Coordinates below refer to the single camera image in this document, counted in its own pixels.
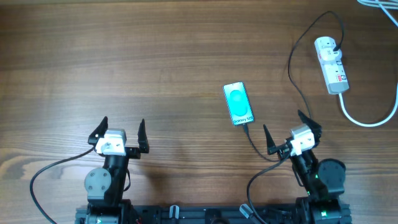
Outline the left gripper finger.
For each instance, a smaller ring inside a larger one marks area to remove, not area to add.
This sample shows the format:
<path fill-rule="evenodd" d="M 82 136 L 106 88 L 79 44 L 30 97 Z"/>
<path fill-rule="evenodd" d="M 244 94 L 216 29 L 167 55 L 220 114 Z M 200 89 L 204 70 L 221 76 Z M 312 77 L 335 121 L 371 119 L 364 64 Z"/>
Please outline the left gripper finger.
<path fill-rule="evenodd" d="M 100 138 L 104 137 L 105 132 L 108 130 L 108 117 L 105 116 L 96 129 L 89 135 L 88 144 L 96 145 Z"/>
<path fill-rule="evenodd" d="M 145 124 L 145 119 L 142 119 L 138 133 L 137 133 L 137 142 L 139 144 L 139 150 L 141 153 L 149 153 L 149 142 L 147 139 L 147 134 L 146 134 L 146 124 Z"/>

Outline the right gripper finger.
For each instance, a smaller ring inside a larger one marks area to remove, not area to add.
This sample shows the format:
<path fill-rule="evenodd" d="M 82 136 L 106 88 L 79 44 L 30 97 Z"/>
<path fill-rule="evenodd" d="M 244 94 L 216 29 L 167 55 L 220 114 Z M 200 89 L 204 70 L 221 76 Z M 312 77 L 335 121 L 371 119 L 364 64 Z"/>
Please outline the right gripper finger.
<path fill-rule="evenodd" d="M 265 124 L 263 125 L 263 128 L 266 135 L 267 153 L 268 155 L 272 155 L 277 152 L 277 146 Z"/>
<path fill-rule="evenodd" d="M 302 123 L 306 124 L 312 131 L 315 143 L 319 143 L 322 136 L 322 127 L 317 122 L 304 115 L 304 113 L 300 110 L 298 110 L 298 116 Z"/>

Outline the teal Samsung Galaxy smartphone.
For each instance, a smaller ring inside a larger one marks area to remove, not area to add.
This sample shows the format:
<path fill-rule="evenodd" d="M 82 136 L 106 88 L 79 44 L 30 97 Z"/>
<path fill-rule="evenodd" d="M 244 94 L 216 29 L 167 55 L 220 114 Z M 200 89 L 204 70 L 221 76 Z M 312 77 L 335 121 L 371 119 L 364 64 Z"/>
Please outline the teal Samsung Galaxy smartphone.
<path fill-rule="evenodd" d="M 223 92 L 234 126 L 254 121 L 254 115 L 243 82 L 224 85 Z"/>

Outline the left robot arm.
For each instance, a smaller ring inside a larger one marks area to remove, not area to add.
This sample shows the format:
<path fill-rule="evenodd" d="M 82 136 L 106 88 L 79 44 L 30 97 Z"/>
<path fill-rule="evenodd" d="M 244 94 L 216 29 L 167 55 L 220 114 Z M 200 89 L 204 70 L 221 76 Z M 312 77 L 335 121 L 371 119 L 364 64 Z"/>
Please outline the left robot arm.
<path fill-rule="evenodd" d="M 142 218 L 136 212 L 131 201 L 123 199 L 123 193 L 129 189 L 126 179 L 130 179 L 129 160 L 140 159 L 149 153 L 146 124 L 142 120 L 137 133 L 137 147 L 126 146 L 124 129 L 109 128 L 105 116 L 97 128 L 89 135 L 88 144 L 104 157 L 100 168 L 91 170 L 85 177 L 88 206 L 76 223 L 141 223 Z"/>

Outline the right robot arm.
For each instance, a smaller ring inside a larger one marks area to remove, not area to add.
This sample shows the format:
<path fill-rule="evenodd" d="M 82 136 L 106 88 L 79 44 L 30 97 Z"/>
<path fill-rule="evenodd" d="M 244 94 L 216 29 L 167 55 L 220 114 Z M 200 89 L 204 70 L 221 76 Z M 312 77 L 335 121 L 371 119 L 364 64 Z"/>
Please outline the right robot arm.
<path fill-rule="evenodd" d="M 337 159 L 319 161 L 314 153 L 322 135 L 322 127 L 298 111 L 302 124 L 290 130 L 285 143 L 276 145 L 266 126 L 267 153 L 278 154 L 279 159 L 290 159 L 300 186 L 307 191 L 306 197 L 296 200 L 299 223 L 351 223 L 349 205 L 340 201 L 345 192 L 346 166 Z"/>

